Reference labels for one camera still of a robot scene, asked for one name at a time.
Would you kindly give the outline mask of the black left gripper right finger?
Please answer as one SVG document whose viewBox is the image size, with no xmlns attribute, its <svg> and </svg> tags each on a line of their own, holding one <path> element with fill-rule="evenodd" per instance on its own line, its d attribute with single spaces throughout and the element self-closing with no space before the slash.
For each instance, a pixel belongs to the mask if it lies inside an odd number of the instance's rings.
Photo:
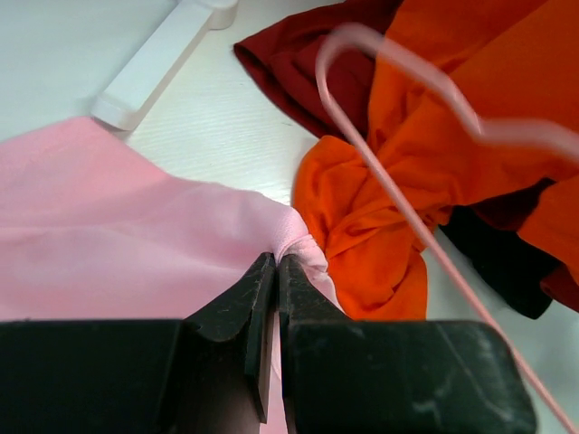
<svg viewBox="0 0 579 434">
<path fill-rule="evenodd" d="M 282 396 L 291 433 L 534 433 L 513 355 L 474 321 L 356 321 L 279 265 Z"/>
</svg>

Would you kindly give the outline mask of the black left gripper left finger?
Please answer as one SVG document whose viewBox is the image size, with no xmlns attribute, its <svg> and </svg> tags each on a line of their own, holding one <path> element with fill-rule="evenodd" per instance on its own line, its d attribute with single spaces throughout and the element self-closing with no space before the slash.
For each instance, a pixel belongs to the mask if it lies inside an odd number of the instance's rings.
<svg viewBox="0 0 579 434">
<path fill-rule="evenodd" d="M 184 319 L 1 325 L 4 433 L 256 433 L 268 416 L 276 265 L 261 254 Z"/>
</svg>

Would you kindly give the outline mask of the pink t shirt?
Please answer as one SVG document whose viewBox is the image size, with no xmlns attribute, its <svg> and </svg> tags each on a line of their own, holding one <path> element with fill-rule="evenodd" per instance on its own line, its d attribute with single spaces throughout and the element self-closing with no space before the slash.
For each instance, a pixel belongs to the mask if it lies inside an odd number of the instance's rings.
<svg viewBox="0 0 579 434">
<path fill-rule="evenodd" d="M 185 316 L 263 252 L 296 255 L 335 297 L 288 205 L 169 175 L 88 118 L 1 145 L 4 319 Z"/>
</svg>

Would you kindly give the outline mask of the pink wire hanger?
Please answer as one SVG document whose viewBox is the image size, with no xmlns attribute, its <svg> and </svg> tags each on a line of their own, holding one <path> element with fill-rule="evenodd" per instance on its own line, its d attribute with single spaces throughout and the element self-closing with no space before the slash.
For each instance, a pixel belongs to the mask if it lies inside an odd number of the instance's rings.
<svg viewBox="0 0 579 434">
<path fill-rule="evenodd" d="M 578 134 L 555 122 L 532 118 L 483 118 L 467 101 L 455 82 L 440 69 L 399 43 L 361 24 L 344 24 L 333 31 L 319 49 L 316 59 L 316 82 L 320 100 L 340 131 L 350 140 L 365 160 L 378 183 L 394 202 L 415 234 L 429 248 L 441 268 L 470 303 L 472 309 L 488 326 L 494 329 L 517 363 L 519 371 L 535 390 L 541 401 L 551 410 L 566 432 L 576 433 L 576 428 L 561 406 L 547 390 L 522 354 L 508 340 L 504 331 L 485 308 L 468 282 L 454 266 L 432 233 L 403 195 L 392 177 L 379 163 L 349 117 L 331 94 L 327 73 L 334 59 L 349 47 L 356 47 L 374 57 L 380 57 L 405 72 L 424 87 L 436 93 L 454 113 L 463 129 L 474 139 L 496 145 L 532 145 L 559 154 L 574 163 L 578 162 Z"/>
</svg>

